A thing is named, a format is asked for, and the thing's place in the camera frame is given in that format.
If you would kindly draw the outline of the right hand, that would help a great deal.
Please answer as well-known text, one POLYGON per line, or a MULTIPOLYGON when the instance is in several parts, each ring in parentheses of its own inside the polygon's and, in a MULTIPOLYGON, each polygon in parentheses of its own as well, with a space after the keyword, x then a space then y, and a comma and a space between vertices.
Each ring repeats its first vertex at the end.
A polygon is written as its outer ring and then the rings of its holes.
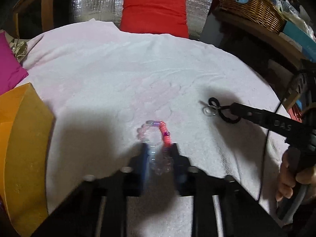
POLYGON ((302 185, 309 185, 308 191, 304 198, 304 202, 309 202, 315 199, 315 166, 307 168, 294 176, 290 172, 289 154, 298 151, 298 149, 289 147, 282 156, 282 163, 280 166, 280 173, 277 178, 277 191, 275 199, 281 202, 284 198, 291 198, 293 195, 293 188, 296 183, 302 185))

